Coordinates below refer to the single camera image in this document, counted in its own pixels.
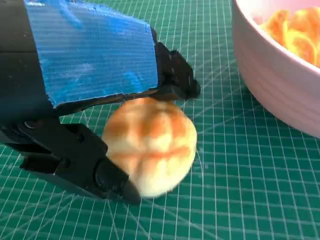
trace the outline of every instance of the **blue duct tape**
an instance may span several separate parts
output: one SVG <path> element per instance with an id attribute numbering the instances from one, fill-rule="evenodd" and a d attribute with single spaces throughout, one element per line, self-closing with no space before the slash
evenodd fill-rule
<path id="1" fill-rule="evenodd" d="M 71 0 L 24 0 L 54 108 L 158 85 L 150 26 L 110 7 Z"/>

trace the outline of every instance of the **green cutting mat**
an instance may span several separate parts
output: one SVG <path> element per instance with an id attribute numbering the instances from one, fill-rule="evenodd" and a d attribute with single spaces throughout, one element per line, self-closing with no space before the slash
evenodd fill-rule
<path id="1" fill-rule="evenodd" d="M 268 113 L 244 86 L 235 62 L 229 0 L 106 0 L 150 22 L 177 48 L 202 85 L 177 102 L 198 131 L 198 156 L 172 193 L 141 206 L 62 192 L 21 172 L 1 146 L 1 240 L 319 239 L 320 140 Z M 101 134 L 118 105 L 63 118 Z"/>

